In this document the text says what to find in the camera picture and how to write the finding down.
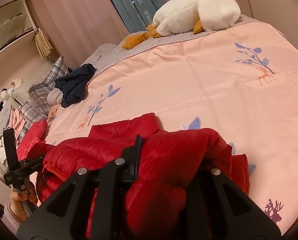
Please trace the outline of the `person left hand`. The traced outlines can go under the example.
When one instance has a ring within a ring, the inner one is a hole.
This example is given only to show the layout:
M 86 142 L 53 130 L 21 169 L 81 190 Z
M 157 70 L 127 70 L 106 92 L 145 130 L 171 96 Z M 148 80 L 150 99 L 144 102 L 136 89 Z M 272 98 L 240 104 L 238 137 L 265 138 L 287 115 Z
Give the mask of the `person left hand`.
M 14 190 L 13 187 L 11 187 L 10 200 L 11 211 L 19 219 L 21 223 L 24 222 L 28 218 L 28 215 L 26 214 L 24 207 L 22 206 L 22 202 L 26 202 L 27 200 L 29 200 L 35 205 L 37 205 L 38 203 L 37 193 L 34 184 L 30 182 L 29 194 L 17 192 Z

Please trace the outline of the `pink sleeve forearm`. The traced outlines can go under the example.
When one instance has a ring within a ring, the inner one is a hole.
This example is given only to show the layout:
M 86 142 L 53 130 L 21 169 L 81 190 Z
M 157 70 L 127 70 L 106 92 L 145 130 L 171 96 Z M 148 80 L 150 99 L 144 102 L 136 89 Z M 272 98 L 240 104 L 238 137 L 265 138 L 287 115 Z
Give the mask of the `pink sleeve forearm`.
M 1 221 L 16 236 L 22 222 L 11 210 L 11 202 L 7 202 L 4 206 L 4 214 Z

